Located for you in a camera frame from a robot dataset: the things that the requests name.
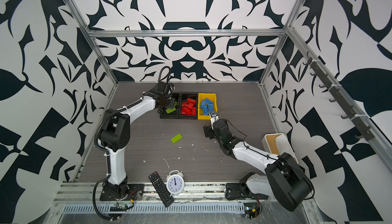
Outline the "lone green lego brick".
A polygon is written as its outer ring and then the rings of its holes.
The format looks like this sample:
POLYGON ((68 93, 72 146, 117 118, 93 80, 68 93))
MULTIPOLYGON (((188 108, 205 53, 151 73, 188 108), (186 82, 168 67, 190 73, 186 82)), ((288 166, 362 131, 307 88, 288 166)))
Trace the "lone green lego brick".
POLYGON ((165 111, 167 114, 171 114, 171 113, 175 112, 176 110, 177 110, 177 108, 173 107, 172 109, 166 109, 165 111))

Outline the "red lego brick cluster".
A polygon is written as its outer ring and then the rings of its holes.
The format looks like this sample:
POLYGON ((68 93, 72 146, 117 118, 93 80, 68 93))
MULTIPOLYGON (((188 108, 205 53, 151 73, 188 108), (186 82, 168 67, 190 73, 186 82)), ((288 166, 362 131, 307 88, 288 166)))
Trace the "red lego brick cluster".
POLYGON ((187 108, 192 110, 195 107, 195 105, 197 104, 197 101, 194 99, 188 98, 186 103, 187 103, 187 108))

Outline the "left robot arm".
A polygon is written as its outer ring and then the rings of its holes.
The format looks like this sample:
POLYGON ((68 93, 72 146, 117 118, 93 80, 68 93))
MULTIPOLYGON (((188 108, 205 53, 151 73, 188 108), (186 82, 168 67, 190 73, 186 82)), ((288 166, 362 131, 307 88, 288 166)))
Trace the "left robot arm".
POLYGON ((133 103, 119 109, 108 109, 94 135, 94 145, 104 152, 107 173, 103 180, 104 191, 112 198, 124 198, 128 194, 128 178, 125 171, 125 148, 130 141, 131 124, 155 109, 174 107, 173 83, 159 81, 153 89, 144 92, 133 103))

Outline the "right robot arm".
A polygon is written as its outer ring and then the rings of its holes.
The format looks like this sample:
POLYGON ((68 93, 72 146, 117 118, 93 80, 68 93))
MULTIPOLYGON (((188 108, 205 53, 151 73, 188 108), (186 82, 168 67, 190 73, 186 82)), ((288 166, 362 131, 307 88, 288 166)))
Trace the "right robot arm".
POLYGON ((204 126, 206 138, 215 139, 226 156, 246 162, 265 174, 266 179, 249 173, 240 184, 252 195, 273 196, 286 210, 293 212, 315 188, 303 169, 288 153, 276 155, 255 148, 230 132, 229 121, 218 119, 204 126))

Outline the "black middle bin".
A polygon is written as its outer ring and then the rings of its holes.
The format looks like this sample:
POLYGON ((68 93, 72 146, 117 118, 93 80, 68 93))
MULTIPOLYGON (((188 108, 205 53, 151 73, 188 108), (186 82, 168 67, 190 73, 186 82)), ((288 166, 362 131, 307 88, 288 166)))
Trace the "black middle bin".
POLYGON ((180 103, 179 103, 179 108, 180 108, 180 115, 179 118, 180 119, 198 119, 198 94, 197 93, 182 93, 180 94, 180 103), (186 102, 188 98, 194 99, 197 101, 197 104, 195 105, 195 107, 197 108, 197 114, 196 116, 193 115, 181 115, 181 105, 183 102, 186 102))

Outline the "black bin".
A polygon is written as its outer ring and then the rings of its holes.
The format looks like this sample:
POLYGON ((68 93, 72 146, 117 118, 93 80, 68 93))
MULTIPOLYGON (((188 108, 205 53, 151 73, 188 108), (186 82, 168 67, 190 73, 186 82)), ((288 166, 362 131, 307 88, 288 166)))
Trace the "black bin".
POLYGON ((179 108, 180 108, 180 115, 179 118, 180 119, 198 119, 198 94, 197 93, 182 93, 180 94, 180 103, 179 103, 179 108), (194 99, 197 101, 197 104, 195 105, 195 107, 197 108, 197 114, 196 116, 193 115, 181 115, 181 105, 183 102, 186 102, 188 98, 194 99))
POLYGON ((181 95, 179 93, 174 93, 172 95, 172 98, 175 100, 175 102, 178 102, 177 110, 171 114, 166 113, 166 108, 160 113, 160 119, 178 119, 179 114, 180 114, 180 108, 179 108, 179 103, 180 103, 180 97, 181 95))

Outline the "black left bin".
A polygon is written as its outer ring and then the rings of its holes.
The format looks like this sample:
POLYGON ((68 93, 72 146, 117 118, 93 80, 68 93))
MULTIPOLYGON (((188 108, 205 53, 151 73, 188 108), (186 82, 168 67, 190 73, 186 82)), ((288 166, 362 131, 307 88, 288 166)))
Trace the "black left bin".
POLYGON ((177 110, 171 114, 166 113, 166 108, 160 113, 160 119, 178 119, 179 114, 180 114, 180 108, 179 108, 179 103, 180 103, 180 97, 181 95, 179 93, 174 93, 172 95, 172 98, 175 100, 175 102, 178 102, 177 110))

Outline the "yellow bin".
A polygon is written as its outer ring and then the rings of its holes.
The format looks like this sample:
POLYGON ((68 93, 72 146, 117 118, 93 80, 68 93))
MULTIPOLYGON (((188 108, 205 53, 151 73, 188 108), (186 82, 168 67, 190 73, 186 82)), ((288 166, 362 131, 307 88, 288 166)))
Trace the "yellow bin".
POLYGON ((210 120, 209 115, 204 115, 201 103, 205 99, 213 102, 214 111, 217 112, 217 96, 215 93, 198 93, 198 120, 210 120))

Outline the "green lego brick flat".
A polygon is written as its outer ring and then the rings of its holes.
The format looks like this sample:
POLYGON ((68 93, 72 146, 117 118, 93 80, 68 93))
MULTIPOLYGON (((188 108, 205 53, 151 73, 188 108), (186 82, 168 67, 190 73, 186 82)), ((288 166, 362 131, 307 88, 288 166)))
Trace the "green lego brick flat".
POLYGON ((182 138, 183 138, 183 136, 179 133, 179 134, 175 135, 174 137, 172 137, 170 140, 172 143, 176 143, 179 140, 181 140, 182 138))

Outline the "white wooden-top tray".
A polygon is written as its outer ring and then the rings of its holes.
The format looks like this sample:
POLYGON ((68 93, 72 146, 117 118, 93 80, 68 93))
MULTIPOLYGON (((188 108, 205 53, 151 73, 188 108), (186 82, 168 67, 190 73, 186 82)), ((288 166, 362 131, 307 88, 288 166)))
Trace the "white wooden-top tray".
POLYGON ((297 162, 297 157, 292 146, 289 143, 288 137, 283 133, 266 134, 262 138, 262 145, 264 150, 268 153, 282 155, 283 153, 290 154, 297 162))

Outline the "white twin-bell alarm clock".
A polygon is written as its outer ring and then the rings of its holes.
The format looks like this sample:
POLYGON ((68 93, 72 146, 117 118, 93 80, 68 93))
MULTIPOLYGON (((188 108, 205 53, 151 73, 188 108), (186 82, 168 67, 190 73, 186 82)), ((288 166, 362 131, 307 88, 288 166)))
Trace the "white twin-bell alarm clock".
POLYGON ((179 170, 169 172, 166 176, 166 188, 171 195, 179 195, 185 187, 184 174, 179 170))

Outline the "black remote control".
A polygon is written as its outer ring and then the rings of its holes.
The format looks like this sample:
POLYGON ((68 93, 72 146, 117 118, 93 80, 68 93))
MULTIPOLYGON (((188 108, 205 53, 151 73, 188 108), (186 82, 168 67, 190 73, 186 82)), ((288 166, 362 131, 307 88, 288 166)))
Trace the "black remote control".
POLYGON ((149 180, 151 181, 153 187, 155 188, 155 192, 158 194, 165 208, 174 203, 174 198, 171 196, 172 194, 168 191, 165 183, 162 181, 157 172, 153 172, 149 176, 149 180))

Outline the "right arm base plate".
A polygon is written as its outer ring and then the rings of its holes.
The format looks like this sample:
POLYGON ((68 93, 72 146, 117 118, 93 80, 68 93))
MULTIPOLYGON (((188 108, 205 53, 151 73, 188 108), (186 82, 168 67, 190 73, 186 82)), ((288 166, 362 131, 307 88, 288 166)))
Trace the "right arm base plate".
POLYGON ((229 201, 236 199, 253 199, 254 194, 251 193, 245 184, 241 183, 227 183, 225 198, 229 201))

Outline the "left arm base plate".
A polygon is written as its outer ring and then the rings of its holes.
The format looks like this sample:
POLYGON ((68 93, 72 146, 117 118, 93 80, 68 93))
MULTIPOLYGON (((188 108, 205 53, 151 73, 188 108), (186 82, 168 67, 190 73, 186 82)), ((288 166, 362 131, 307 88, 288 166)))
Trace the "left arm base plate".
POLYGON ((144 184, 113 185, 104 183, 100 201, 137 200, 144 194, 144 184))

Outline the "wall hook rail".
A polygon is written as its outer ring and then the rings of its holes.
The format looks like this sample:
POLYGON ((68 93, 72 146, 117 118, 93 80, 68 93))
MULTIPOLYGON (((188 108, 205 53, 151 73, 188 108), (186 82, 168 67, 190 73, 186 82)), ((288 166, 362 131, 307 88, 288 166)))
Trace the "wall hook rail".
POLYGON ((365 139, 371 141, 375 138, 375 135, 371 131, 372 127, 367 120, 367 116, 356 107, 352 98, 349 98, 348 93, 345 91, 343 86, 335 79, 330 71, 327 70, 321 60, 313 59, 308 57, 308 60, 304 63, 308 65, 314 71, 312 76, 318 77, 322 85, 319 85, 321 89, 326 89, 333 98, 329 101, 331 103, 338 103, 341 109, 344 111, 342 119, 349 119, 355 128, 360 133, 360 136, 355 136, 357 139, 365 139))

